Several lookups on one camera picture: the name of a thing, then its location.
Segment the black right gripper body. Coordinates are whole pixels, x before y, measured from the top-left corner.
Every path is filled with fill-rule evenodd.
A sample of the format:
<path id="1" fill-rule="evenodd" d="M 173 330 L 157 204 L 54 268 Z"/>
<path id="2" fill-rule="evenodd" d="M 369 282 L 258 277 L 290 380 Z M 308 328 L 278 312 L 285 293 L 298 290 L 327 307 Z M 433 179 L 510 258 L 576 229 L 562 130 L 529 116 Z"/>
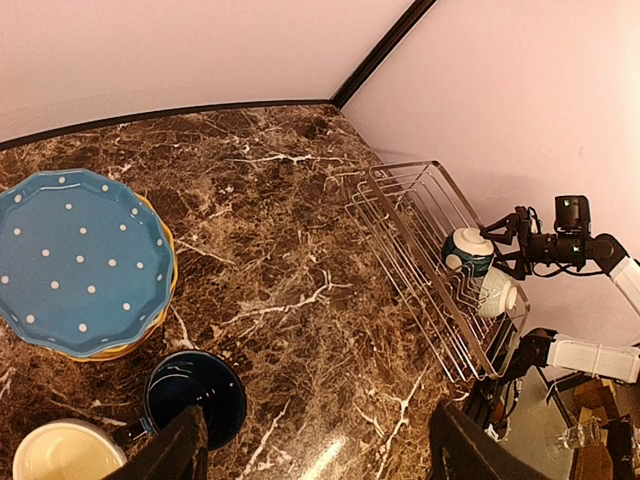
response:
<path id="1" fill-rule="evenodd" d="M 557 266 L 555 272 L 544 274 L 543 278 L 567 272 L 571 267 L 579 272 L 585 266 L 585 237 L 559 235 L 555 230 L 554 233 L 534 233 L 531 227 L 538 224 L 537 216 L 525 207 L 517 207 L 515 212 L 520 215 L 520 224 L 513 278 L 524 280 L 528 275 L 534 275 L 536 264 Z"/>

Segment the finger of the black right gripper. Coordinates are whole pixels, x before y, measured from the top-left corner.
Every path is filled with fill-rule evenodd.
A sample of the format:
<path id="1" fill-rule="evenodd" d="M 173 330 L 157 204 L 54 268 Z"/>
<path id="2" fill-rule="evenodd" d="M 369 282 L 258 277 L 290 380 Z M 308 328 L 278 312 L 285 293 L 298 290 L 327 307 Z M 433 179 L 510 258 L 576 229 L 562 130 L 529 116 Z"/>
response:
<path id="1" fill-rule="evenodd" d="M 513 212 L 482 228 L 480 235 L 493 243 L 510 246 L 518 235 L 519 224 L 520 215 Z"/>

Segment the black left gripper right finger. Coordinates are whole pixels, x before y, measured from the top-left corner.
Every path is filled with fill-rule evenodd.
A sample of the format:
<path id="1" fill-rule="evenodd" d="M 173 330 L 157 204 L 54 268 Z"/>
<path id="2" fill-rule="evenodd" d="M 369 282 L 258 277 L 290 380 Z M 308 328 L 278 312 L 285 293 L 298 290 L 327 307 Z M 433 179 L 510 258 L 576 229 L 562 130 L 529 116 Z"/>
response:
<path id="1" fill-rule="evenodd" d="M 494 440 L 451 401 L 429 420 L 429 479 L 566 479 L 568 453 L 554 446 L 560 420 L 533 409 Z"/>

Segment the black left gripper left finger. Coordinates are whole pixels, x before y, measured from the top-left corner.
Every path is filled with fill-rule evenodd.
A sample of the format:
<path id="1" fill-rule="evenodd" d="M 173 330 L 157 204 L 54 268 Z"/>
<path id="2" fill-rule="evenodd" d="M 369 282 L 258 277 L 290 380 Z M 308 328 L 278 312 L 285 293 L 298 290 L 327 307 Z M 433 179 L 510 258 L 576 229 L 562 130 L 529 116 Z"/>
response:
<path id="1" fill-rule="evenodd" d="M 189 406 L 132 460 L 106 479 L 206 479 L 207 443 L 203 410 Z"/>

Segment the teal and white mug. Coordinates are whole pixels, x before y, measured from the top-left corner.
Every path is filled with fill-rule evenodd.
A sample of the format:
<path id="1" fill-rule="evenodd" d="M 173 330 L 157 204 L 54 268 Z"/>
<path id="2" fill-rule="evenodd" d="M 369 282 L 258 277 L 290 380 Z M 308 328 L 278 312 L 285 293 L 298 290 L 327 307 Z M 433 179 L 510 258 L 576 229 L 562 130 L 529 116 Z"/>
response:
<path id="1" fill-rule="evenodd" d="M 466 267 L 472 277 L 484 277 L 494 259 L 493 244 L 473 227 L 457 228 L 441 247 L 441 258 L 451 270 Z"/>

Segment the pale green ribbed bowl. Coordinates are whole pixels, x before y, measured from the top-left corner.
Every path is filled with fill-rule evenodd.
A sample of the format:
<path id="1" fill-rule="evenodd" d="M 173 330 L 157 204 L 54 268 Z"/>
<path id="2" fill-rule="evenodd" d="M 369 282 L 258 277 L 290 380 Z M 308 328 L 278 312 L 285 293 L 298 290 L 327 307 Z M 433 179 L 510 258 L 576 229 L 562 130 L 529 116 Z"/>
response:
<path id="1" fill-rule="evenodd" d="M 491 267 L 481 285 L 478 314 L 482 318 L 496 318 L 512 310 L 517 297 L 516 280 L 502 270 Z"/>

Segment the dark blue mug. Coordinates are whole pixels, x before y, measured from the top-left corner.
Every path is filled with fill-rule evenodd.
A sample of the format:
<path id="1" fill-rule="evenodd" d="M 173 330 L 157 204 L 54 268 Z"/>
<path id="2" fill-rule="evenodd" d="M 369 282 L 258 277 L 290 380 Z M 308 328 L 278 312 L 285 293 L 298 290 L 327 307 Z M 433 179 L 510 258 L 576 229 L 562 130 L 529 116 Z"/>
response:
<path id="1" fill-rule="evenodd" d="M 221 358 L 200 350 L 182 350 L 165 357 L 146 379 L 144 412 L 140 419 L 113 433 L 117 445 L 125 446 L 160 433 L 183 410 L 202 409 L 207 447 L 218 450 L 241 430 L 247 414 L 245 388 Z"/>

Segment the cream white mug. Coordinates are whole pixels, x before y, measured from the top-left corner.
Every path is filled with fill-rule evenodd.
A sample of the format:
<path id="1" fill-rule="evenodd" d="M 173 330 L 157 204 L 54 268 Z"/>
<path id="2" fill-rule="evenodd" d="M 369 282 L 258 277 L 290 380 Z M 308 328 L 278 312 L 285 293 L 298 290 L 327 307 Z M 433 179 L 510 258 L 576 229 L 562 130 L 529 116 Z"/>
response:
<path id="1" fill-rule="evenodd" d="M 24 437 L 13 457 L 15 480 L 103 479 L 127 458 L 102 430 L 88 422 L 63 419 Z"/>

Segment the blue polka dot plate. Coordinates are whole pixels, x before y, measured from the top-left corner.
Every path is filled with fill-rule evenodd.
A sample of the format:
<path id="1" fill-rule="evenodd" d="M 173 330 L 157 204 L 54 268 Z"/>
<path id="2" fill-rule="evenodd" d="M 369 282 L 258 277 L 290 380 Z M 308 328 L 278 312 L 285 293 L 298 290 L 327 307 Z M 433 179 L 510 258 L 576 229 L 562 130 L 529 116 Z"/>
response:
<path id="1" fill-rule="evenodd" d="M 42 171 L 1 194 L 1 317 L 29 344 L 120 351 L 161 323 L 177 278 L 171 232 L 120 182 Z"/>

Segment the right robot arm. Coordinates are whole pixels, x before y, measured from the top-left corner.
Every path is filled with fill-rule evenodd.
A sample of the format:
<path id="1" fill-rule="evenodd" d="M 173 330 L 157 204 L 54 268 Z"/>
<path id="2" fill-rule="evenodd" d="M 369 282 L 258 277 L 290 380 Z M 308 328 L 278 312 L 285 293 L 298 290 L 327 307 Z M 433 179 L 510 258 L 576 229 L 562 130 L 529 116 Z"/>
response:
<path id="1" fill-rule="evenodd" d="M 480 209 L 485 226 L 508 213 L 506 203 L 487 205 Z M 596 202 L 595 207 L 590 207 L 596 233 L 620 234 L 621 241 L 630 242 L 624 243 L 625 248 L 631 248 L 639 259 L 639 214 L 631 211 L 626 218 L 624 209 L 618 212 L 605 208 L 612 206 L 611 202 Z M 605 275 L 578 278 L 558 274 L 550 279 L 533 276 L 516 282 L 531 307 L 520 336 L 545 328 L 612 347 L 639 342 L 639 315 Z"/>

